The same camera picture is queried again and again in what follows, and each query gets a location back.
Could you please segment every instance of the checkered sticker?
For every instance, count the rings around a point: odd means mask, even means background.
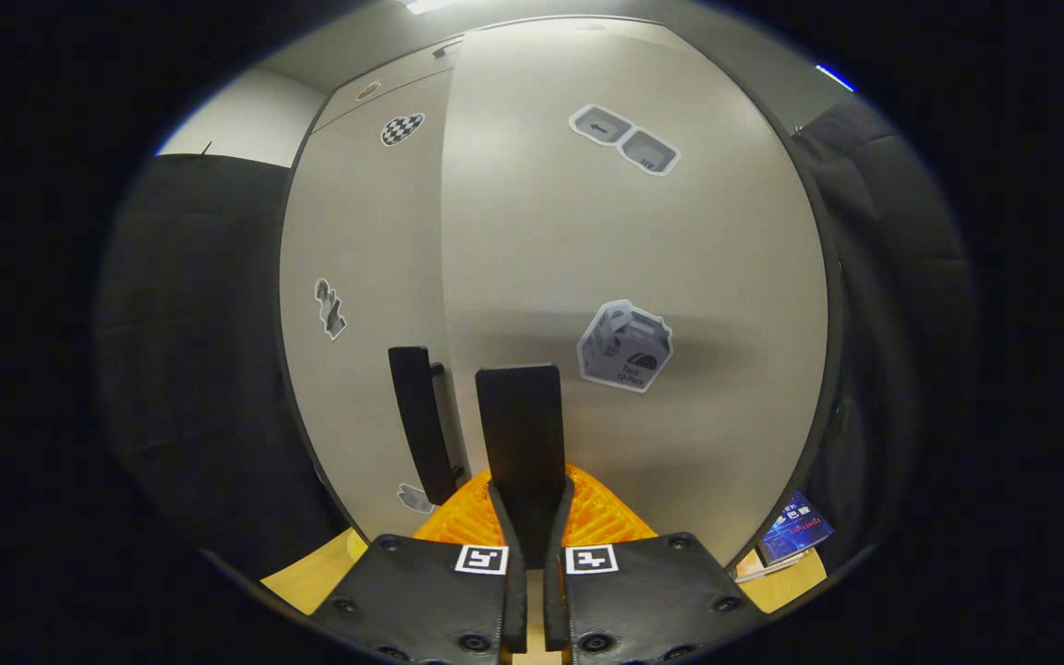
[[[476,576],[506,576],[508,547],[462,546],[454,569]]]
[[[613,546],[585,546],[565,548],[565,572],[569,576],[592,576],[595,572],[614,572],[618,563],[613,556]]]
[[[388,148],[396,146],[401,140],[409,138],[410,134],[417,131],[417,128],[421,127],[421,122],[425,121],[426,114],[413,114],[389,119],[388,124],[385,124],[384,130],[381,131],[381,144]]]

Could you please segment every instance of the black door handle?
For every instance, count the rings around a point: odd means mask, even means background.
[[[445,368],[443,363],[430,363],[430,350],[426,347],[389,348],[388,366],[417,477],[431,504],[444,504],[456,492],[458,477],[462,475],[461,467],[451,466],[443,421],[437,416],[433,381]]]
[[[459,40],[447,44],[447,46],[440,47],[440,49],[435,50],[434,51],[435,59],[444,59],[446,56],[446,50],[449,49],[449,47],[451,46],[459,46],[459,44],[462,44],[461,38]]]

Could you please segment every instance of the sticker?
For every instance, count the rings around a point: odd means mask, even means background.
[[[587,382],[646,393],[674,351],[662,317],[613,300],[598,309],[578,342],[578,370]]]
[[[421,127],[421,122],[425,121],[426,114],[413,114],[389,119],[388,124],[385,124],[384,130],[381,130],[381,144],[388,148],[396,146],[401,140],[409,138],[410,134],[417,131],[417,128]]]
[[[569,576],[595,576],[614,572],[618,561],[613,556],[613,545],[565,548],[565,572]]]
[[[434,511],[434,504],[426,498],[426,492],[421,487],[413,487],[409,483],[401,483],[401,492],[396,494],[398,500],[409,510],[416,510],[419,514],[429,515]]]
[[[668,172],[671,172],[671,167],[675,167],[677,161],[680,161],[680,152],[676,148],[671,148],[643,130],[633,131],[618,146],[618,151],[621,152],[621,156],[632,161],[634,165],[651,176],[667,176]]]
[[[333,287],[326,282],[326,279],[321,278],[314,283],[314,299],[319,302],[318,319],[322,321],[322,330],[326,330],[328,336],[334,342],[334,338],[343,333],[343,329],[347,328],[347,319],[339,314],[343,300],[334,295]]]
[[[599,146],[617,148],[618,154],[626,161],[637,165],[650,176],[667,176],[680,161],[679,150],[629,119],[597,104],[586,104],[570,115],[569,127]]]
[[[508,546],[462,546],[454,569],[476,576],[506,576]]]
[[[376,81],[371,81],[371,83],[367,84],[367,87],[361,89],[359,95],[355,95],[355,100],[364,101],[364,98],[368,97],[368,95],[371,95],[372,93],[376,93],[377,89],[380,89],[380,86],[381,82],[379,79],[377,79]]]
[[[588,104],[569,117],[569,127],[595,144],[615,146],[634,126],[613,111]]]

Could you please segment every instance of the blue book cover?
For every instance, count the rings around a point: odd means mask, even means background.
[[[797,492],[782,509],[774,526],[761,537],[758,555],[764,565],[777,564],[786,556],[815,547],[828,535],[831,535],[831,526],[827,519],[811,508],[802,493]]]

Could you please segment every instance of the orange mesh object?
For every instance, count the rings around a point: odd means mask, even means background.
[[[658,535],[594,476],[572,464],[565,465],[565,472],[573,480],[573,502],[565,521],[564,547],[626,543]]]
[[[486,484],[491,471],[479,472],[462,485],[443,506],[434,511],[413,537],[434,543],[472,544],[497,547],[503,544],[503,533]]]
[[[573,480],[573,501],[562,538],[565,547],[626,543],[658,535],[594,476],[572,464],[565,465],[565,472]],[[491,495],[486,489],[488,483],[491,471],[470,479],[427,519],[413,537],[434,543],[501,546],[503,534],[499,518],[495,517],[495,508],[491,504]]]

